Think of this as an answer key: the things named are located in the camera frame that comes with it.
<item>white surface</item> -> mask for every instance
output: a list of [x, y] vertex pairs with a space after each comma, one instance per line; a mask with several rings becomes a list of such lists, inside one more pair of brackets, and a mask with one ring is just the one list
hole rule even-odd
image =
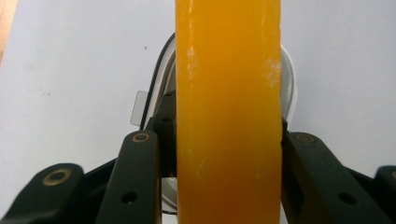
[[[291, 130], [367, 175], [396, 164], [396, 2], [282, 7], [299, 89]], [[117, 156], [173, 32], [173, 0], [20, 0], [0, 68], [0, 214], [49, 165], [90, 171]]]

